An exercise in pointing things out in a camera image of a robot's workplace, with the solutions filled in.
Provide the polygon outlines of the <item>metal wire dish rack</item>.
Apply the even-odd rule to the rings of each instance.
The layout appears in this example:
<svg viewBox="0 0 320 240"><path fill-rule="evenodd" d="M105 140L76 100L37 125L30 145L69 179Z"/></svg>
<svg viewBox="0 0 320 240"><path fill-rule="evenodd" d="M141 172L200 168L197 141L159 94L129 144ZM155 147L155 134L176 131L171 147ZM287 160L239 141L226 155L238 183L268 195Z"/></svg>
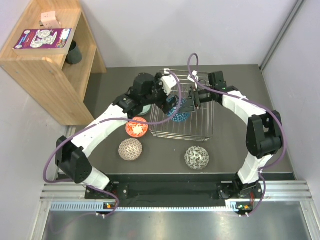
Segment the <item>metal wire dish rack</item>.
<svg viewBox="0 0 320 240"><path fill-rule="evenodd" d="M189 89L195 84L188 79L187 70L171 69L179 78L182 97L188 98ZM210 86L208 74L206 72L197 73L201 84ZM162 125L150 125L149 130L155 137L207 142L214 134L214 102L201 103L201 107L194 112L182 114L182 117L174 116ZM150 112L150 122L161 122L168 118L156 105L152 105Z"/></svg>

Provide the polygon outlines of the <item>blue triangle patterned bowl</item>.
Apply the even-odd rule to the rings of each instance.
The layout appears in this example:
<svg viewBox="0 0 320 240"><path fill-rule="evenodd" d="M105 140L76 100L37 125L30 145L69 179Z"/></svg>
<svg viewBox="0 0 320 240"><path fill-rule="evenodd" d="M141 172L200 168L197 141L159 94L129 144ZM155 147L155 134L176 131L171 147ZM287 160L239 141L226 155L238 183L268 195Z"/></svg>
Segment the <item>blue triangle patterned bowl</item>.
<svg viewBox="0 0 320 240"><path fill-rule="evenodd" d="M173 115L173 113L176 111L177 106L178 106L178 104L176 104L176 106L174 106L166 115L168 117L171 117ZM182 123L182 122L186 121L190 116L191 116L191 113L189 113L189 112L176 113L171 120L176 123Z"/></svg>

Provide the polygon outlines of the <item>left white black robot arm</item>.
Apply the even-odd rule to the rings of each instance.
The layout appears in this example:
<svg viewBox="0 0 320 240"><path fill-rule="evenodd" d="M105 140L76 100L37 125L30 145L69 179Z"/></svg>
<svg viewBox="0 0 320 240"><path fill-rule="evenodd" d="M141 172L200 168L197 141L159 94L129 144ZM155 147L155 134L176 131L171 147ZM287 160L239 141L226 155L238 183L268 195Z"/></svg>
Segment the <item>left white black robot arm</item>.
<svg viewBox="0 0 320 240"><path fill-rule="evenodd" d="M174 106L180 107L181 95L168 101L173 88L180 86L179 78L168 68L164 74L140 73L133 85L90 125L69 138L60 137L50 160L55 160L56 166L68 176L69 181L88 186L102 198L109 198L114 187L103 172L90 164L89 156L115 130L133 121L144 106L157 105L164 113Z"/></svg>

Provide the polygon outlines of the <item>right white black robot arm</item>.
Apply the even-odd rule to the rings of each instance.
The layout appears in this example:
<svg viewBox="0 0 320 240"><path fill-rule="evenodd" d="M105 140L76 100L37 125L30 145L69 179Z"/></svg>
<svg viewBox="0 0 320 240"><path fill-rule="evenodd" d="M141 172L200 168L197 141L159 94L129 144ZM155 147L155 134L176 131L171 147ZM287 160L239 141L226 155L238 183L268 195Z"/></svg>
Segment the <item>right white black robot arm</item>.
<svg viewBox="0 0 320 240"><path fill-rule="evenodd" d="M257 187L261 169L283 146L281 116L277 111L267 112L250 102L236 87L228 86L222 71L209 73L209 86L203 85L201 89L197 71L193 71L187 78L195 83L195 87L190 88L180 113L193 112L202 103L216 102L237 115L247 126L247 157L235 174L231 189L223 187L220 190L223 199L235 195L245 198Z"/></svg>

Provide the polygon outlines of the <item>black white paisley bowl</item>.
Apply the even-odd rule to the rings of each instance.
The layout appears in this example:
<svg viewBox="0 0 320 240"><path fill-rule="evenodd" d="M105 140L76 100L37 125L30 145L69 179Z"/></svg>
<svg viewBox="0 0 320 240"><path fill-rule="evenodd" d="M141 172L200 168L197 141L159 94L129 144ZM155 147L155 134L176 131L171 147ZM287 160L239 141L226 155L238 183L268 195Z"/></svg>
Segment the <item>black white paisley bowl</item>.
<svg viewBox="0 0 320 240"><path fill-rule="evenodd" d="M203 170L210 161L210 156L207 150L200 146L191 146L184 155L184 160L187 166L193 170Z"/></svg>

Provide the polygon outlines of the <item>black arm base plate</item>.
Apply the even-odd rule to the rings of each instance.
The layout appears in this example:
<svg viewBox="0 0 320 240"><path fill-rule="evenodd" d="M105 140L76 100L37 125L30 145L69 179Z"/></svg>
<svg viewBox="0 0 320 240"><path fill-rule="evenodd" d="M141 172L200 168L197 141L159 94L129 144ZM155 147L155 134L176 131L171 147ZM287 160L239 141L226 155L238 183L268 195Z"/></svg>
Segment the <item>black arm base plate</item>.
<svg viewBox="0 0 320 240"><path fill-rule="evenodd" d="M230 183L217 182L111 182L105 189L96 190L87 188L86 199L106 199L108 194L115 195L120 201L141 200L143 197L149 199L155 197L160 200L166 197L192 197L201 196L211 199L228 200L231 198L247 198L255 187L240 191Z"/></svg>

